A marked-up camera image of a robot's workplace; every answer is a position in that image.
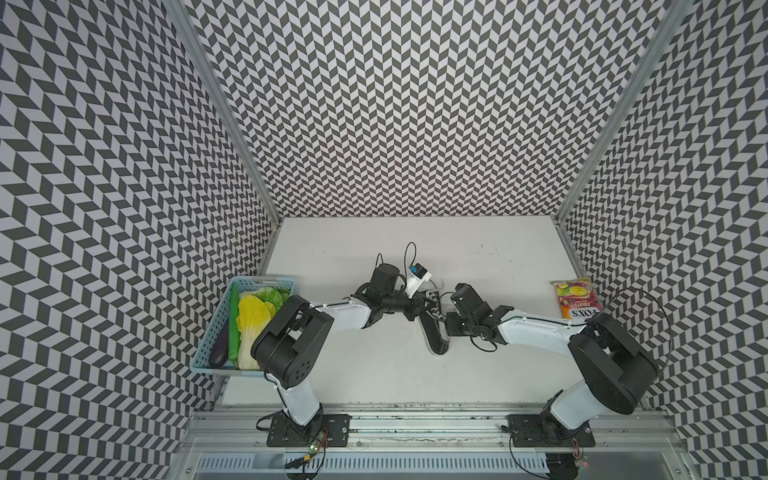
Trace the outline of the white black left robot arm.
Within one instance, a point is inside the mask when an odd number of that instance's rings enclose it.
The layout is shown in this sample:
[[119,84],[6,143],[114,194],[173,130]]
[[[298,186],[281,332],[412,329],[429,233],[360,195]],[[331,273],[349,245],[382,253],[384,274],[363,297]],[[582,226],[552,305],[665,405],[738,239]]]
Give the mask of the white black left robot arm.
[[405,272],[381,263],[370,280],[347,300],[314,304],[293,295],[285,301],[276,317],[251,341],[249,354],[275,386],[283,413],[294,426],[308,427],[322,417],[309,376],[326,340],[334,333],[367,329],[387,314],[401,313],[407,320],[419,322],[433,354],[447,352],[449,340],[435,317],[439,299],[431,299],[420,290],[431,277],[419,263],[408,266]]

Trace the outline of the black canvas sneaker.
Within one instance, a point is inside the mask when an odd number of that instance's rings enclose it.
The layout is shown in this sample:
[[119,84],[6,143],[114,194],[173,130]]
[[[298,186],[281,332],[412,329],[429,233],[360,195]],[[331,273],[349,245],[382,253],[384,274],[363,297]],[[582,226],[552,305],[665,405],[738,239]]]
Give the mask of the black canvas sneaker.
[[428,316],[424,316],[423,313],[418,317],[418,320],[431,352],[437,356],[444,355],[448,351],[450,344],[445,322],[437,322]]

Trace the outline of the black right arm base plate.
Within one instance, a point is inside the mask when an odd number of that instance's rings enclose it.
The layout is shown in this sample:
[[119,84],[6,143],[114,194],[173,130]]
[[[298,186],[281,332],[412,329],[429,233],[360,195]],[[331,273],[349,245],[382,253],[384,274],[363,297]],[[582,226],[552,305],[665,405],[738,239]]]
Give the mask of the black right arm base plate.
[[510,414],[506,417],[512,444],[520,448],[596,446],[596,440],[588,423],[568,430],[556,420],[539,415]]

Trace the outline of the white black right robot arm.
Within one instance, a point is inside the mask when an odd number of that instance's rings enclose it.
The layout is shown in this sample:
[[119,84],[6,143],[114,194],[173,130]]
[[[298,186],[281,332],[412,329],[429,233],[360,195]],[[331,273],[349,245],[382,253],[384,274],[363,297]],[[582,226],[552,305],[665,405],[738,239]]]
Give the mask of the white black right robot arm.
[[545,428],[571,433],[606,412],[630,415],[662,372],[659,361],[604,311],[567,321],[511,306],[491,308],[467,283],[456,285],[450,301],[450,336],[537,348],[574,361],[580,378],[548,401],[540,415]]

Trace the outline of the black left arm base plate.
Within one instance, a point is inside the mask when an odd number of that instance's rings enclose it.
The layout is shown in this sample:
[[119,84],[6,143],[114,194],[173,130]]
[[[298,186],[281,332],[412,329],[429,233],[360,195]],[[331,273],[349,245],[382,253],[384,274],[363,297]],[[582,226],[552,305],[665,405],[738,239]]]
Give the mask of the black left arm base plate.
[[328,447],[346,447],[351,432],[352,417],[346,414],[316,415],[307,425],[296,424],[285,412],[270,416],[266,444],[269,447],[308,447],[324,439]]

